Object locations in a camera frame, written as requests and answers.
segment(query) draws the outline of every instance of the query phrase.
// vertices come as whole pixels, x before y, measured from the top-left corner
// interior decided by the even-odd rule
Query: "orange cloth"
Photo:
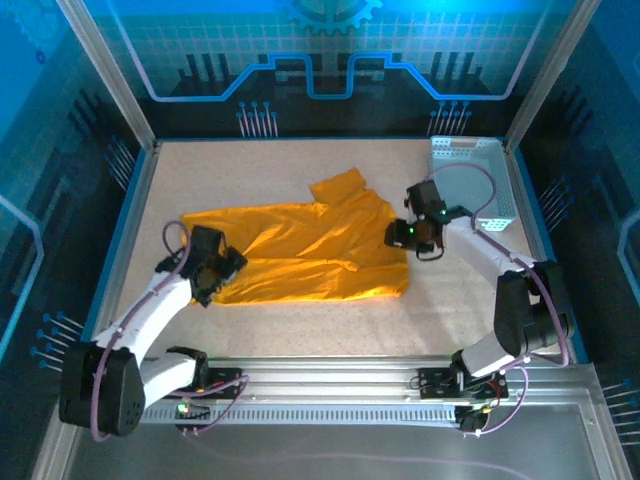
[[[400,296],[407,256],[384,245],[396,216],[357,169],[311,186],[313,203],[234,207],[181,217],[222,230],[248,259],[215,303],[351,300]]]

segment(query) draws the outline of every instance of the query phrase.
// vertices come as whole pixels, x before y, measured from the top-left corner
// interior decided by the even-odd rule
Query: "beige work surface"
[[[368,186],[405,215],[405,189],[427,173],[428,140],[300,140],[164,143],[120,299],[122,313],[166,256],[163,225],[223,207],[310,202],[309,186],[357,167]],[[529,253],[519,221],[496,235]],[[174,245],[178,233],[169,236]],[[420,263],[400,298],[264,306],[190,306],[148,356],[173,345],[210,356],[442,355],[491,330],[495,292],[464,261]]]

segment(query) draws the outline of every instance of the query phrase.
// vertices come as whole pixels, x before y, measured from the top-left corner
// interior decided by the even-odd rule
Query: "gear graphic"
[[[360,28],[362,21],[373,17],[372,10],[382,6],[380,0],[279,0],[279,4],[301,29],[310,27],[315,34],[325,31],[328,35]]]
[[[0,14],[13,16],[20,31],[37,48],[52,41],[60,29],[54,0],[0,0]]]

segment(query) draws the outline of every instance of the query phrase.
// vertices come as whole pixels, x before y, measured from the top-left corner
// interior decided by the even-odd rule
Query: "perforated metal tray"
[[[500,141],[482,137],[432,137],[429,170],[455,162],[469,162],[486,169],[496,180],[496,199],[478,216],[487,231],[500,232],[518,217],[507,163]],[[447,206],[480,208],[491,196],[491,183],[471,168],[452,168],[435,175],[436,185]]]

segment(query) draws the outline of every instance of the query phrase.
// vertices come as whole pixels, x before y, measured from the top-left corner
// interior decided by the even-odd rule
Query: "enclosure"
[[[623,0],[0,0],[2,477],[635,478],[639,20]],[[408,255],[397,297],[181,311],[150,358],[251,377],[201,438],[159,420],[171,401],[106,443],[58,420],[65,345],[147,288],[167,221],[309,204],[353,168],[402,217],[485,145],[482,227],[563,267],[577,326],[574,365],[532,362],[501,431],[442,428],[452,405],[410,387],[493,329],[494,285],[452,254]],[[484,180],[438,175],[477,208]],[[526,388],[507,378],[493,422]]]

